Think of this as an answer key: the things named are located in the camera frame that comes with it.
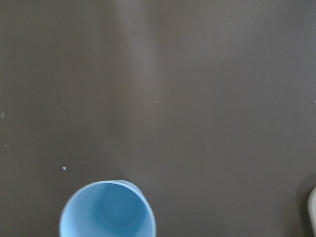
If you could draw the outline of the beige rabbit tray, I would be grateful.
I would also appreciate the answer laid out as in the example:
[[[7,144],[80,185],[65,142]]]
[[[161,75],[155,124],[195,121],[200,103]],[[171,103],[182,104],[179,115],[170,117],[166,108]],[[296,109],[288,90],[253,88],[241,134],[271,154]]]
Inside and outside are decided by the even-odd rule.
[[[308,214],[314,237],[316,237],[316,187],[314,187],[308,198]]]

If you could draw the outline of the blue plastic cup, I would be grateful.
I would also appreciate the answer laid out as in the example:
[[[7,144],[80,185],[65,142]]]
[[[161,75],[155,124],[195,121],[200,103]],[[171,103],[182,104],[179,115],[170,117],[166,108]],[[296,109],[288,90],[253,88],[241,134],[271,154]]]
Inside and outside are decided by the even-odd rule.
[[[155,237],[154,213],[142,193],[125,180],[99,181],[76,191],[65,204],[61,237]]]

